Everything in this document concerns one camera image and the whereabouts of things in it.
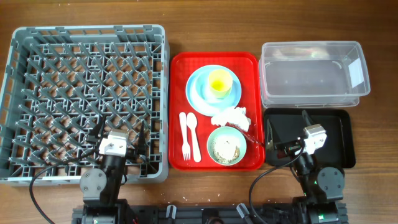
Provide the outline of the white plastic fork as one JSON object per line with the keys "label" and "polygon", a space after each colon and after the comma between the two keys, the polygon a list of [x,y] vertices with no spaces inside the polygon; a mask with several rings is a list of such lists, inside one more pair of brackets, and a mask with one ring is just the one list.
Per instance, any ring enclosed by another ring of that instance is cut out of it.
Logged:
{"label": "white plastic fork", "polygon": [[190,154],[191,150],[187,138],[187,115],[185,112],[181,112],[178,117],[180,121],[180,129],[182,132],[182,139],[183,139],[183,144],[182,144],[183,159],[185,161],[189,161],[191,156]]}

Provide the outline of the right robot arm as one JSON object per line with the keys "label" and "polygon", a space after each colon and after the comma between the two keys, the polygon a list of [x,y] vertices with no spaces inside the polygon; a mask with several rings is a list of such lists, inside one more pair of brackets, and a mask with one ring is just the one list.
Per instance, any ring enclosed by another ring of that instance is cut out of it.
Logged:
{"label": "right robot arm", "polygon": [[278,159],[287,159],[279,167],[289,167],[299,182],[303,197],[295,197],[291,204],[264,206],[263,214],[273,223],[343,223],[346,217],[339,212],[338,201],[343,198],[345,174],[334,166],[318,164],[315,151],[324,146],[325,128],[302,112],[306,127],[294,140],[280,142],[276,129],[267,121],[266,151]]}

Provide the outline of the yellow-green plastic cup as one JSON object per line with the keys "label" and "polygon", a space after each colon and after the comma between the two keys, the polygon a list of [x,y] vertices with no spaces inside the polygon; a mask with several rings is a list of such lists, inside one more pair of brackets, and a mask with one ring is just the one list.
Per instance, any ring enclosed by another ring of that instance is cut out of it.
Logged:
{"label": "yellow-green plastic cup", "polygon": [[228,71],[217,69],[209,74],[208,83],[211,94],[215,98],[224,98],[229,95],[232,89],[233,78]]}

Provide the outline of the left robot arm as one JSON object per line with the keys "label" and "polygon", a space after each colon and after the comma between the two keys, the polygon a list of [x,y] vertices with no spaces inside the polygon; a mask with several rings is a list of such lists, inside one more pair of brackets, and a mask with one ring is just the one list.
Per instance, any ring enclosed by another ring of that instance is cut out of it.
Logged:
{"label": "left robot arm", "polygon": [[127,151],[127,131],[112,129],[104,134],[106,117],[103,116],[87,135],[87,142],[103,156],[98,168],[86,171],[80,179],[83,192],[83,210],[74,210],[72,223],[138,223],[126,199],[119,199],[120,187],[127,182],[126,161],[137,159],[146,150],[144,125],[138,134],[136,152]]}

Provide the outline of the red strawberry cake wrapper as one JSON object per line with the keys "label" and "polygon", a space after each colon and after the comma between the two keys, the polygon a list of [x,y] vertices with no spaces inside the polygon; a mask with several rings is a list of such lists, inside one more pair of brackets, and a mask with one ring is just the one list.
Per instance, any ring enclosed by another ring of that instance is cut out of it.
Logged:
{"label": "red strawberry cake wrapper", "polygon": [[245,133],[241,128],[239,128],[237,125],[235,124],[229,124],[229,126],[231,126],[232,128],[237,129],[248,141],[257,144],[259,146],[264,146],[263,142],[260,142],[259,140],[257,140],[255,137]]}

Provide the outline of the rice and nut scraps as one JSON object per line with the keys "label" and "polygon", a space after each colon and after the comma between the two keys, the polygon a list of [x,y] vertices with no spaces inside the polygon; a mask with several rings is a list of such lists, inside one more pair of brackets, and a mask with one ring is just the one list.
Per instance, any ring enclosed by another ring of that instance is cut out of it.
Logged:
{"label": "rice and nut scraps", "polygon": [[230,164],[240,155],[239,139],[234,136],[221,135],[212,142],[213,154],[216,162]]}

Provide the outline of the white plastic spoon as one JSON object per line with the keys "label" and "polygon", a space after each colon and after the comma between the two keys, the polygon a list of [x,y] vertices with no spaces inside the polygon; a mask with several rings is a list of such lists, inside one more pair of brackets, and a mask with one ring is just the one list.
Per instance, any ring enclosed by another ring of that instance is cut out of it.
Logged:
{"label": "white plastic spoon", "polygon": [[192,112],[189,112],[187,114],[187,126],[190,128],[191,135],[192,135],[193,160],[195,162],[200,162],[201,161],[201,153],[200,153],[200,147],[198,145],[198,139],[197,139],[197,134],[196,134],[197,124],[198,124],[198,121],[197,121],[196,116]]}

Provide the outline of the mint green bowl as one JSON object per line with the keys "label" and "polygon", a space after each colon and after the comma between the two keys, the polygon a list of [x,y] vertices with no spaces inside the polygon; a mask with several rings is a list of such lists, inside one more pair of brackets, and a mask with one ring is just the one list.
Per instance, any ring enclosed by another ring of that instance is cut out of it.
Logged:
{"label": "mint green bowl", "polygon": [[[235,161],[233,161],[230,164],[220,164],[220,163],[216,162],[214,154],[213,154],[212,142],[213,142],[215,137],[221,136],[221,135],[234,136],[234,137],[239,139],[240,155]],[[245,156],[246,150],[247,150],[247,142],[246,142],[245,137],[237,129],[229,127],[229,126],[223,126],[223,127],[215,129],[209,135],[209,138],[207,140],[207,150],[208,150],[208,153],[209,153],[210,157],[217,164],[222,165],[222,166],[233,166],[233,165],[236,165],[237,163],[239,163],[243,159],[243,157]]]}

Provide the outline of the white napkin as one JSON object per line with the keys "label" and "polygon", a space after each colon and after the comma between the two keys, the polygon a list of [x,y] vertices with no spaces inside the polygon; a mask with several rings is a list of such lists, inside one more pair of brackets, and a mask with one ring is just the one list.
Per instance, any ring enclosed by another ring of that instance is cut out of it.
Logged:
{"label": "white napkin", "polygon": [[211,124],[217,126],[226,126],[233,124],[245,132],[248,132],[251,125],[251,119],[246,116],[245,107],[230,107],[211,118]]}

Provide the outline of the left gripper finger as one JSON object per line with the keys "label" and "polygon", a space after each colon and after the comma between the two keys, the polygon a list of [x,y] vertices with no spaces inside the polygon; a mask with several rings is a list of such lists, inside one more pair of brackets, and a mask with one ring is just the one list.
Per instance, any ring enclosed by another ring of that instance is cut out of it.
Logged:
{"label": "left gripper finger", "polygon": [[106,121],[106,116],[100,117],[99,123],[94,128],[92,128],[89,131],[89,133],[86,135],[86,142],[90,144],[97,144],[100,142],[103,135],[105,121]]}
{"label": "left gripper finger", "polygon": [[127,144],[126,158],[139,159],[141,156],[145,155],[146,155],[146,139],[144,133],[144,123],[141,123],[141,128],[136,143]]}

